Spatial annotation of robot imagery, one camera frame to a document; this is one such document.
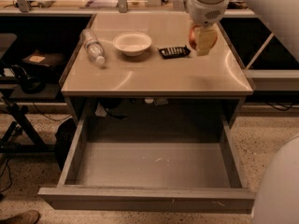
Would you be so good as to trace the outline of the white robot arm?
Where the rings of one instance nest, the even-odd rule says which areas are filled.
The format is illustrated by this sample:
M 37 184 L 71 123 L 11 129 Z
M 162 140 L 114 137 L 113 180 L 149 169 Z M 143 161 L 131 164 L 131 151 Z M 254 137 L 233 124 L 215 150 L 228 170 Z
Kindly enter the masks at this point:
M 299 0 L 243 0 L 299 61 Z M 201 27 L 220 21 L 229 0 L 188 0 L 191 20 Z

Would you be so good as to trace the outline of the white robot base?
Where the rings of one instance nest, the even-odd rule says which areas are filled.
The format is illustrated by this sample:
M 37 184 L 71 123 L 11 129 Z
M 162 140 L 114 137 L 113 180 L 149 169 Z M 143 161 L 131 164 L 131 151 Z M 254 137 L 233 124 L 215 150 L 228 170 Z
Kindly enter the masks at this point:
M 299 135 L 288 140 L 267 166 L 251 224 L 299 224 Z

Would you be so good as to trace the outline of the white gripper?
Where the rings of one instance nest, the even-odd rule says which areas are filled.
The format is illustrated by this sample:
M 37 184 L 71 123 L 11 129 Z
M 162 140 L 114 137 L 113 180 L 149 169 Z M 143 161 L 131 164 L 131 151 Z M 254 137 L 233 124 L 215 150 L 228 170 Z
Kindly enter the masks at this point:
M 198 56 L 208 55 L 215 46 L 218 34 L 213 25 L 224 16 L 229 0 L 188 0 L 188 10 L 190 20 L 189 28 L 193 28 L 194 23 L 201 27 L 194 28 L 196 54 Z

